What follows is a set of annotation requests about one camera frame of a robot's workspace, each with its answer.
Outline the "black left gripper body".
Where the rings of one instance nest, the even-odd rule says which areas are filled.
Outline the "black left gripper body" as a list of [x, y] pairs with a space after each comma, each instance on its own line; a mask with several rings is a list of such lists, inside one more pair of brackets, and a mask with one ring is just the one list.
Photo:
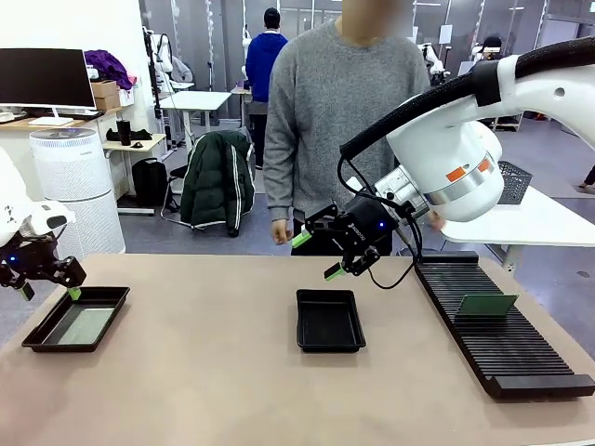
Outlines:
[[50, 232], [43, 236], [15, 234], [1, 248], [2, 280], [51, 280], [55, 274], [57, 239]]

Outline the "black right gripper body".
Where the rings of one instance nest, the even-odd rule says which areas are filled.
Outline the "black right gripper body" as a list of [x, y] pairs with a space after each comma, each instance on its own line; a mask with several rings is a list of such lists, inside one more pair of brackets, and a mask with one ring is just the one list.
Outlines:
[[383, 204], [364, 197], [354, 197], [337, 216], [337, 227], [346, 233], [347, 246], [355, 255], [362, 255], [370, 246], [381, 255], [390, 255], [397, 226]]

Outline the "person's right hand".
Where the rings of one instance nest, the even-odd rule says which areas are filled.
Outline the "person's right hand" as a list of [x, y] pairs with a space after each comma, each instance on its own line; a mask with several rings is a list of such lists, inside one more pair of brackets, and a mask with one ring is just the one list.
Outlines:
[[287, 219], [276, 219], [271, 223], [271, 237], [275, 244], [288, 244], [293, 238], [291, 223]]

